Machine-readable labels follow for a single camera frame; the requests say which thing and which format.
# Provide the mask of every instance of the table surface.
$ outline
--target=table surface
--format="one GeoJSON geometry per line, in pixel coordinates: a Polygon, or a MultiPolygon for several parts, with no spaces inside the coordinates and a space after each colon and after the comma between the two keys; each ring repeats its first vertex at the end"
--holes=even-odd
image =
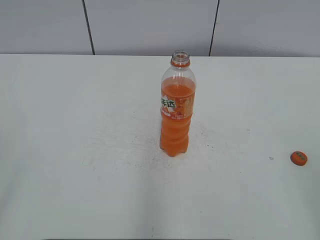
{"type": "Polygon", "coordinates": [[[320,58],[192,57],[175,158],[169,61],[0,55],[0,239],[320,239],[320,58]]]}

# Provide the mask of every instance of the bottle neck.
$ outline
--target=bottle neck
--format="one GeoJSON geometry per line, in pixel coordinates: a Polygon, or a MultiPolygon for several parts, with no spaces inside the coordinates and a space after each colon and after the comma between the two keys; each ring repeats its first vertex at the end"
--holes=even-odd
{"type": "Polygon", "coordinates": [[[188,71],[189,70],[189,67],[188,66],[185,66],[185,67],[176,67],[176,66],[173,66],[171,65],[171,68],[176,71],[176,72],[185,72],[185,71],[188,71]]]}

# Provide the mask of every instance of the orange bottle cap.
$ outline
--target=orange bottle cap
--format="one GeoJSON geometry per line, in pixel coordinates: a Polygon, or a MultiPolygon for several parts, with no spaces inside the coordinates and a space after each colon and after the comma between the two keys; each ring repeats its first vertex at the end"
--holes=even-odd
{"type": "Polygon", "coordinates": [[[303,166],[307,163],[308,157],[302,151],[295,151],[291,154],[291,161],[299,166],[303,166]]]}

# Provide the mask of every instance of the clear plastic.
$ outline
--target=clear plastic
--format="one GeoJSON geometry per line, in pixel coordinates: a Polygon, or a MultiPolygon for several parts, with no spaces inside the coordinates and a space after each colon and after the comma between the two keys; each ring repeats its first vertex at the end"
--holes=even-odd
{"type": "Polygon", "coordinates": [[[161,81],[160,147],[174,157],[188,148],[196,78],[187,52],[175,51],[170,63],[161,81]]]}

